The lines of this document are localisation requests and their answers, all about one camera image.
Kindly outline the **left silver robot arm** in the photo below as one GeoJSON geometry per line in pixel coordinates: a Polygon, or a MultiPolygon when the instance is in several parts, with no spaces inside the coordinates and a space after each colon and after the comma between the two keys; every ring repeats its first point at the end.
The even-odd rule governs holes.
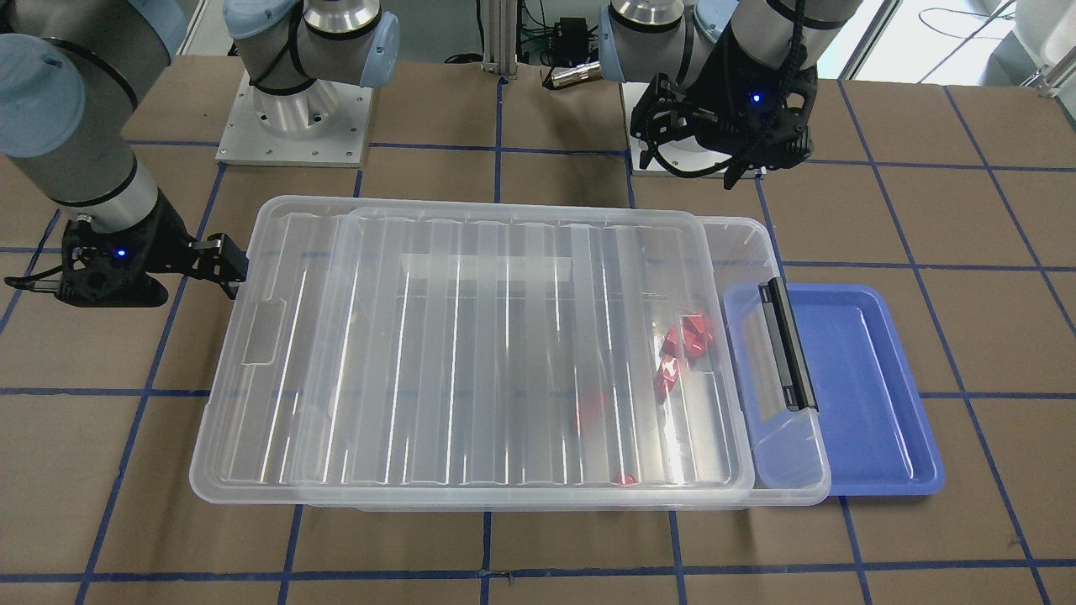
{"type": "Polygon", "coordinates": [[[817,64],[856,1],[611,1],[603,78],[641,85],[626,112],[637,170],[721,175],[795,168],[815,153],[817,64]]]}

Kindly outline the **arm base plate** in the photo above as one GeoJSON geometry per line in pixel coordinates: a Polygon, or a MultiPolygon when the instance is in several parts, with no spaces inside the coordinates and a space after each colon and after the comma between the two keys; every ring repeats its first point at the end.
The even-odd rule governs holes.
{"type": "MultiPolygon", "coordinates": [[[[643,145],[637,137],[631,133],[631,112],[633,112],[638,101],[641,100],[642,93],[647,87],[647,84],[638,82],[625,82],[621,84],[624,126],[627,141],[629,141],[631,175],[672,175],[672,173],[662,168],[657,160],[650,161],[648,166],[641,167],[641,151],[643,145]]],[[[730,157],[727,154],[700,146],[695,138],[665,143],[660,147],[660,151],[665,160],[669,161],[678,170],[683,171],[703,170],[730,157]]]]}
{"type": "Polygon", "coordinates": [[[360,168],[374,89],[318,80],[273,96],[242,74],[215,158],[231,166],[360,168]]]}

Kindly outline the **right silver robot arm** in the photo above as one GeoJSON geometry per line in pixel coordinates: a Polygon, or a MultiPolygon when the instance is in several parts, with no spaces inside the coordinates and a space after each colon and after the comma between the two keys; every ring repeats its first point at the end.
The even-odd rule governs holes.
{"type": "MultiPolygon", "coordinates": [[[[247,256],[227,234],[193,237],[123,127],[176,58],[176,1],[4,1],[3,154],[66,215],[61,263],[8,287],[81,308],[154,308],[161,273],[229,298],[247,256]]],[[[334,83],[380,88],[400,23],[379,1],[227,1],[223,20],[270,133],[315,133],[334,83]]]]}

